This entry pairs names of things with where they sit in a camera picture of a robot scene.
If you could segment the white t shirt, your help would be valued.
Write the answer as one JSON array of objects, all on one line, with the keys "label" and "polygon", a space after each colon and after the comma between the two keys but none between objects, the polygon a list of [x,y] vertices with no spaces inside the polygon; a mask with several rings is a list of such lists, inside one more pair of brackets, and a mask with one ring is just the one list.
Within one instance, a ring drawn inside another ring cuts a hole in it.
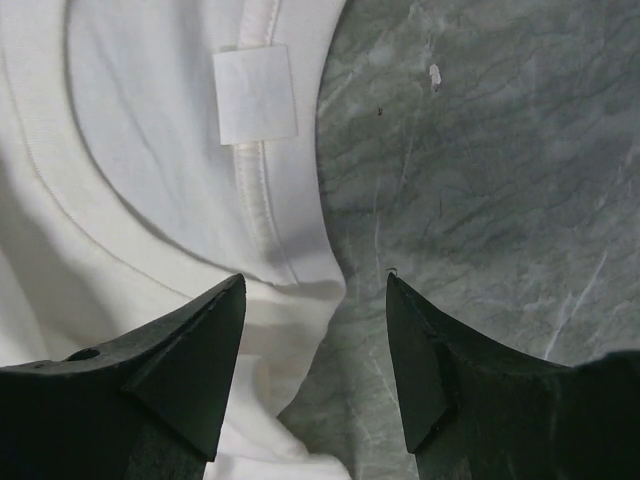
[{"label": "white t shirt", "polygon": [[199,479],[345,479],[279,421],[343,300],[316,171],[340,1],[1,5],[1,371],[234,275],[245,321]]}]

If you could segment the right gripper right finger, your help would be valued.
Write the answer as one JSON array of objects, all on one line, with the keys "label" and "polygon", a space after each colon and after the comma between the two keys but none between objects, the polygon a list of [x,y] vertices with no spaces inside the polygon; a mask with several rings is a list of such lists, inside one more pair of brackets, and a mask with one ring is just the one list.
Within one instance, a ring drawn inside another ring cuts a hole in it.
[{"label": "right gripper right finger", "polygon": [[635,479],[639,355],[568,367],[509,348],[395,275],[386,321],[406,448],[423,479]]}]

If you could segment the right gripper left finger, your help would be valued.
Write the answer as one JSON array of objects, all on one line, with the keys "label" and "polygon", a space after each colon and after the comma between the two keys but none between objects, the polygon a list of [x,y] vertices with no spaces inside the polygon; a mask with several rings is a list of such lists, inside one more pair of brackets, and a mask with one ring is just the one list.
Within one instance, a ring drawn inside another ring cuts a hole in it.
[{"label": "right gripper left finger", "polygon": [[199,479],[217,453],[246,311],[234,275],[111,341],[1,371],[5,479]]}]

